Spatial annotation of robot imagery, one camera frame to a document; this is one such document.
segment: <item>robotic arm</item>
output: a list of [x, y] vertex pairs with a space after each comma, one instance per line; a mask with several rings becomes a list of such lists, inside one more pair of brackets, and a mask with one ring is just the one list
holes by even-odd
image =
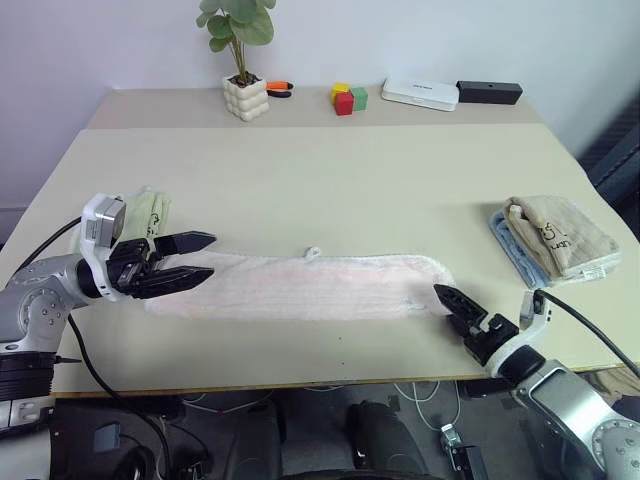
[[[159, 237], [154, 240], [153, 249], [144, 238], [115, 245], [122, 232], [125, 210], [125, 203], [118, 197], [96, 195], [83, 211], [83, 255], [36, 261], [16, 272], [0, 291], [3, 469], [5, 465], [18, 464], [19, 457], [15, 455], [24, 452], [28, 439], [34, 447], [48, 445], [46, 426], [55, 403], [51, 395], [53, 367], [67, 361], [56, 352], [71, 310], [101, 297], [118, 301], [127, 296], [151, 298], [188, 290], [213, 274], [212, 269], [201, 267], [157, 269], [163, 257], [200, 250], [215, 241], [213, 235], [185, 232]], [[25, 466], [34, 465], [34, 455], [22, 453]], [[48, 478], [48, 462], [45, 463], [47, 472], [37, 478]]]
[[547, 300], [527, 292], [520, 313], [523, 331], [500, 314], [483, 329], [487, 311], [459, 290], [436, 285], [454, 330], [491, 377], [504, 377], [513, 398], [578, 447], [587, 462], [611, 480], [640, 478], [640, 425], [613, 411], [578, 375], [546, 360], [529, 342], [551, 320]]

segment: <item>beige table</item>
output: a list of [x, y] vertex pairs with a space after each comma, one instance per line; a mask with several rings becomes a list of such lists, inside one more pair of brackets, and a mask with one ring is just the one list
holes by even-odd
[[[9, 239], [0, 254], [2, 278], [95, 192], [151, 184], [173, 197], [167, 231], [215, 233], [217, 251], [301, 255], [316, 245], [325, 255], [425, 254], [449, 267], [486, 308], [516, 320], [526, 287], [487, 218], [509, 195], [558, 194], [576, 201], [620, 243], [624, 263], [605, 280], [554, 293], [640, 360], [638, 243], [525, 102], [460, 105], [443, 114], [372, 95], [370, 110], [347, 119], [322, 103], [314, 112], [294, 108], [313, 104], [320, 93], [296, 92], [297, 103], [273, 101], [254, 125], [226, 116], [220, 102], [193, 100], [218, 92], [114, 93]], [[181, 107], [179, 98], [191, 103]], [[118, 120], [123, 112], [126, 118]], [[382, 112], [386, 120], [378, 118]], [[270, 117], [279, 126], [268, 126]], [[373, 125], [365, 125], [369, 120]], [[118, 121], [127, 128], [114, 129]], [[190, 128], [176, 128], [181, 121]], [[48, 254], [67, 248], [61, 239]], [[438, 317], [205, 322], [156, 317], [134, 300], [96, 303], [76, 316], [97, 368], [122, 391], [483, 375]], [[536, 347], [577, 369], [618, 363], [557, 309]], [[69, 329], [60, 352], [79, 356]], [[82, 365], [56, 367], [54, 389], [99, 390]]]

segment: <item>black cable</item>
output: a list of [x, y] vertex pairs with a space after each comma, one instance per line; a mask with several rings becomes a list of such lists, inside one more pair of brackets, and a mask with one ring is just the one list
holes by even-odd
[[120, 438], [126, 438], [127, 440], [131, 440], [132, 442], [135, 442], [138, 444], [138, 446], [142, 446], [142, 444], [140, 443], [140, 440], [138, 440], [136, 437], [132, 437], [131, 435], [127, 435], [126, 433], [121, 433], [119, 435]]
[[82, 220], [82, 217], [74, 218], [69, 223], [67, 223], [64, 227], [61, 227], [56, 233], [51, 235], [47, 240], [44, 241], [42, 245], [36, 248], [33, 251], [33, 253], [29, 255], [24, 262], [20, 264], [20, 266], [18, 267], [18, 270], [16, 270], [16, 273], [18, 273], [19, 270], [22, 270], [24, 267], [32, 263], [49, 245], [51, 245], [58, 238], [60, 238], [60, 236], [62, 236], [63, 233], [71, 230], [73, 227], [78, 225], [81, 220]]
[[198, 442], [200, 444], [200, 446], [202, 447], [202, 452], [210, 455], [209, 454], [209, 449], [207, 448], [207, 446], [205, 445], [205, 443], [202, 441], [202, 439], [200, 437], [198, 437], [195, 433], [190, 432], [189, 430], [187, 430], [184, 427], [181, 427], [180, 425], [174, 425], [173, 423], [167, 423], [167, 425], [169, 425], [172, 428], [175, 428], [177, 430], [180, 430], [181, 432], [183, 432], [184, 434], [190, 436], [191, 438], [193, 438], [196, 442]]
[[107, 382], [105, 382], [102, 379], [100, 374], [98, 374], [98, 372], [94, 368], [93, 363], [91, 363], [91, 359], [89, 358], [89, 354], [87, 353], [87, 347], [84, 344], [84, 339], [82, 338], [80, 329], [78, 328], [78, 325], [76, 325], [76, 322], [71, 316], [71, 314], [69, 314], [69, 316], [67, 317], [67, 321], [69, 322], [69, 325], [71, 326], [71, 329], [73, 330], [73, 333], [76, 336], [76, 339], [78, 340], [78, 347], [80, 347], [80, 355], [82, 355], [82, 360], [87, 366], [87, 370], [89, 370], [89, 373], [91, 374], [93, 379], [96, 382], [98, 382], [98, 385], [100, 385], [102, 389], [105, 392], [107, 392], [114, 400], [119, 402], [125, 410], [128, 410], [129, 412], [133, 413], [140, 420], [142, 420], [144, 423], [149, 425], [151, 429], [156, 433], [156, 435], [158, 435], [158, 438], [160, 439], [160, 443], [162, 444], [162, 454], [164, 455], [164, 478], [165, 480], [169, 480], [171, 478], [171, 456], [169, 452], [169, 443], [167, 442], [167, 437], [165, 437], [160, 427], [153, 420], [151, 420], [144, 413], [138, 411], [135, 407], [133, 407], [123, 396], [121, 396], [119, 393], [113, 390], [107, 384]]
[[598, 337], [602, 341], [602, 343], [604, 343], [607, 347], [609, 347], [609, 350], [611, 350], [613, 353], [615, 353], [617, 355], [617, 357], [620, 360], [622, 360], [627, 367], [629, 367], [629, 370], [631, 370], [636, 377], [640, 378], [640, 369], [638, 368], [638, 366], [635, 363], [633, 363], [631, 361], [631, 359], [629, 357], [627, 357], [622, 352], [622, 350], [620, 350], [616, 346], [616, 344], [613, 343], [611, 341], [611, 339], [604, 334], [604, 332], [602, 332], [602, 330], [600, 330], [593, 323], [591, 323], [589, 320], [587, 320], [580, 312], [575, 310], [573, 307], [570, 307], [569, 305], [564, 303], [559, 298], [556, 298], [553, 295], [551, 295], [550, 293], [545, 292], [544, 290], [540, 290], [540, 289], [536, 290], [534, 292], [534, 297], [535, 297], [535, 295], [539, 295], [541, 297], [546, 298], [547, 300], [555, 303], [560, 308], [565, 310], [567, 313], [572, 315], [576, 320], [578, 320], [585, 327], [587, 327], [591, 331], [591, 333], [593, 333], [596, 337]]

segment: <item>blue towel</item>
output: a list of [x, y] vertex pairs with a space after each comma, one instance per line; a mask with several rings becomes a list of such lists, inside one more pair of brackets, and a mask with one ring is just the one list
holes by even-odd
[[551, 285], [547, 274], [518, 244], [507, 226], [502, 210], [489, 218], [489, 227], [529, 288], [544, 288]]

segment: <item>white pot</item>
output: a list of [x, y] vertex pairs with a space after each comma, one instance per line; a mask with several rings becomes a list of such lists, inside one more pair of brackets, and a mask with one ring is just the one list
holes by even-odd
[[269, 110], [269, 96], [267, 95], [267, 82], [265, 80], [240, 88], [231, 83], [229, 81], [230, 78], [232, 77], [224, 77], [222, 79], [227, 110], [245, 122], [250, 122]]

